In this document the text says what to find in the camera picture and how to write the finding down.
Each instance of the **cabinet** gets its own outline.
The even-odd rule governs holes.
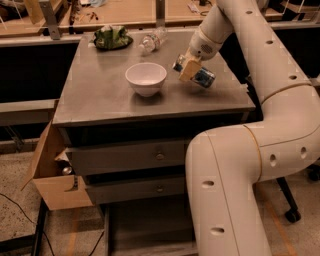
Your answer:
[[[210,89],[178,80],[172,64],[193,32],[169,29],[165,44],[148,56],[138,52],[148,31],[131,33],[134,42],[117,51],[90,48],[91,37],[82,37],[53,126],[93,204],[183,194],[189,140],[206,129],[245,121],[254,110],[246,85],[219,54],[204,62],[217,76]],[[138,62],[166,68],[160,93],[143,98],[131,89],[124,74]]]

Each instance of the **speckled floor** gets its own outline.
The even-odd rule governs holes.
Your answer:
[[[32,152],[0,155],[0,241],[33,234],[40,196],[30,183],[19,190]],[[318,256],[320,251],[320,182],[311,182],[307,170],[287,177],[302,219],[291,224],[284,217],[289,206],[275,181],[257,186],[257,201],[274,256]],[[111,211],[112,255],[197,255],[192,224],[183,197],[140,200],[114,205]],[[48,212],[45,232],[54,255],[89,255],[104,230],[95,207]],[[104,255],[105,236],[92,255]],[[0,255],[30,255],[28,251]],[[41,255],[52,255],[43,238]]]

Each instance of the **cable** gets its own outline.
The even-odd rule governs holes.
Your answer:
[[[23,215],[24,215],[32,224],[38,226],[37,223],[35,223],[34,221],[32,221],[32,220],[27,216],[27,214],[24,212],[24,210],[21,208],[21,206],[20,206],[18,203],[16,203],[16,202],[13,201],[11,198],[7,197],[6,195],[4,195],[4,194],[2,194],[2,193],[0,193],[0,195],[3,196],[3,197],[5,197],[5,198],[6,198],[7,200],[9,200],[11,203],[13,203],[13,204],[15,204],[16,206],[18,206],[18,208],[19,208],[20,211],[23,213]],[[52,247],[51,247],[51,243],[50,243],[50,241],[49,241],[49,238],[48,238],[47,234],[44,232],[44,230],[42,230],[42,232],[43,232],[45,238],[47,239],[47,242],[48,242],[48,244],[49,244],[49,248],[50,248],[51,254],[52,254],[52,256],[54,256],[54,253],[53,253],[53,250],[52,250]]]
[[[92,250],[92,252],[89,254],[89,256],[93,255],[93,253],[94,253],[94,251],[96,250],[96,248],[97,248],[97,246],[98,246],[98,244],[99,244],[99,242],[100,242],[101,238],[103,237],[103,235],[104,235],[104,231],[102,231],[102,233],[101,233],[101,235],[100,235],[100,237],[99,237],[99,239],[98,239],[98,241],[97,241],[96,245],[93,247],[93,250]]]
[[[0,193],[0,195],[3,196],[3,197],[5,197],[5,198],[6,198],[8,201],[10,201],[11,203],[13,203],[13,204],[15,204],[16,206],[18,206],[18,208],[19,208],[20,211],[23,213],[23,215],[24,215],[32,224],[34,224],[34,225],[36,225],[36,226],[38,225],[37,223],[35,223],[34,221],[32,221],[32,220],[27,216],[27,214],[24,212],[24,210],[21,208],[21,206],[20,206],[17,202],[13,201],[11,198],[7,197],[5,194]],[[47,234],[44,232],[44,230],[42,230],[42,232],[43,232],[43,234],[44,234],[44,236],[45,236],[45,238],[46,238],[46,240],[47,240],[47,242],[48,242],[48,245],[49,245],[49,248],[50,248],[50,251],[51,251],[52,256],[55,256],[55,255],[54,255],[54,252],[53,252],[53,250],[52,250],[52,246],[51,246],[51,243],[50,243],[50,240],[49,240]],[[97,246],[98,246],[101,238],[103,237],[103,235],[104,235],[104,231],[101,233],[98,241],[96,242],[96,244],[95,244],[92,252],[89,254],[89,256],[93,255],[93,253],[94,253],[94,251],[96,250],[96,248],[97,248]]]

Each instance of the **cardboard box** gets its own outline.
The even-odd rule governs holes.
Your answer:
[[[50,122],[40,136],[22,189],[32,180],[50,210],[92,206],[81,176],[78,188],[72,190],[74,175],[62,176],[54,160],[64,148],[59,130]]]

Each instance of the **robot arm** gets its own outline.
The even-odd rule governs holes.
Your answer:
[[[188,147],[199,255],[271,256],[252,185],[296,173],[320,157],[320,100],[255,0],[216,3],[190,42],[180,77],[191,77],[235,32],[264,120],[205,131]]]

